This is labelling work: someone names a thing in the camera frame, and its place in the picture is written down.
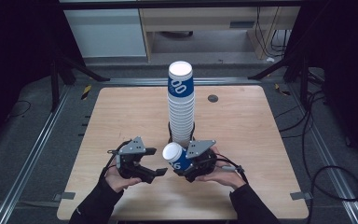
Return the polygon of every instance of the stack of paper cups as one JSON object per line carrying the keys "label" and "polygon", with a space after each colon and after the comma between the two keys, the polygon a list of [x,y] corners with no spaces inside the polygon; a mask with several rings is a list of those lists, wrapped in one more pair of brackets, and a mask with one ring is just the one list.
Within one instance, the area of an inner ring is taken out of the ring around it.
{"label": "stack of paper cups", "polygon": [[195,92],[193,71],[187,62],[170,65],[168,78],[168,107],[172,141],[187,147],[194,125]]}

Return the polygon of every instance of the blue logo on cup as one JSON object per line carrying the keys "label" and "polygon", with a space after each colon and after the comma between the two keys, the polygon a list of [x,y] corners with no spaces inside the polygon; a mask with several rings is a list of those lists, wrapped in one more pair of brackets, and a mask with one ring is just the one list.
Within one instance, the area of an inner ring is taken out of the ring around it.
{"label": "blue logo on cup", "polygon": [[194,92],[193,77],[188,80],[180,81],[168,78],[168,92],[170,95],[178,98],[184,98]]}
{"label": "blue logo on cup", "polygon": [[190,166],[191,160],[188,160],[186,158],[186,152],[184,150],[182,150],[182,154],[181,154],[180,158],[177,161],[169,162],[169,164],[175,170],[183,170],[184,171]]}

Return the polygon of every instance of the paper cup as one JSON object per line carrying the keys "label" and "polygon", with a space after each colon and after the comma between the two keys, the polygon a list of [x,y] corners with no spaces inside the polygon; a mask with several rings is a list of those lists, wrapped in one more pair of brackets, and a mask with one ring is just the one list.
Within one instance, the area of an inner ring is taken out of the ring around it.
{"label": "paper cup", "polygon": [[193,68],[190,63],[172,63],[168,75],[168,98],[184,103],[194,98]]}
{"label": "paper cup", "polygon": [[186,159],[186,150],[174,142],[165,146],[165,148],[162,150],[162,157],[175,170],[184,171],[191,164],[191,160]]}

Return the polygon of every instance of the aluminum rail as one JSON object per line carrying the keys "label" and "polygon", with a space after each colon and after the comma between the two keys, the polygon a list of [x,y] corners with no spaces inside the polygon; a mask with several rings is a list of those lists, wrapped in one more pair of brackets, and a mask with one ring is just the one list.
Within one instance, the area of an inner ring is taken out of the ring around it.
{"label": "aluminum rail", "polygon": [[177,7],[303,7],[325,3],[324,0],[285,0],[285,1],[244,1],[244,0],[175,0],[175,1],[119,1],[119,2],[75,2],[56,4],[36,4],[61,10],[87,9],[130,9],[130,8],[177,8]]}
{"label": "aluminum rail", "polygon": [[[250,80],[247,77],[195,77],[194,85],[243,85],[259,84],[261,81]],[[101,84],[114,86],[167,86],[167,78],[111,78]]]}
{"label": "aluminum rail", "polygon": [[40,154],[43,151],[46,142],[48,141],[54,124],[56,123],[58,116],[62,112],[63,105],[65,104],[67,94],[70,89],[71,88],[68,86],[64,87],[61,95],[61,102],[58,104],[57,109],[51,112],[48,116],[48,120],[46,121],[41,133],[37,137],[37,140],[34,143],[34,146],[27,160],[22,166],[20,173],[16,178],[16,181],[14,182],[4,201],[0,205],[0,223],[7,223],[11,213],[13,212],[14,207],[16,206],[16,203],[19,201],[22,191],[24,190],[25,185],[29,177],[31,176],[31,173],[39,159]]}
{"label": "aluminum rail", "polygon": [[[291,89],[291,92],[296,92],[294,88],[289,85],[289,88]],[[301,105],[299,99],[297,98],[296,94],[293,94],[295,97],[295,100],[298,105]],[[305,111],[303,107],[300,107],[301,113],[305,115]],[[310,133],[312,136],[312,140],[316,145],[316,148],[318,149],[318,152],[321,156],[321,159],[324,163],[324,165],[335,165],[337,166],[337,162],[334,160],[333,155],[330,153],[330,150],[327,146],[327,144],[324,142],[321,133],[319,132],[316,125],[310,126]],[[354,198],[355,195],[353,194],[350,185],[348,184],[348,181],[346,180],[345,176],[340,170],[334,169],[334,170],[327,170],[327,173],[330,176],[330,179],[336,188],[337,194],[341,198]],[[358,224],[358,202],[342,202],[344,205],[345,210],[347,210],[348,216],[351,219],[352,223]]]}

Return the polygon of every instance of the black mount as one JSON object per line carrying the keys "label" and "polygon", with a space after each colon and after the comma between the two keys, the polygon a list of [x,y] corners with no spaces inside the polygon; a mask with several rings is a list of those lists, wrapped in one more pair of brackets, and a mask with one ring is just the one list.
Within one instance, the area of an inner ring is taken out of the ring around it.
{"label": "black mount", "polygon": [[151,184],[156,176],[163,176],[168,170],[168,168],[161,168],[153,171],[140,164],[143,156],[154,155],[156,149],[145,147],[139,136],[124,142],[117,150],[109,150],[108,153],[112,153],[113,156],[105,167],[106,171],[112,159],[116,157],[118,172],[126,179],[139,177],[142,182]]}

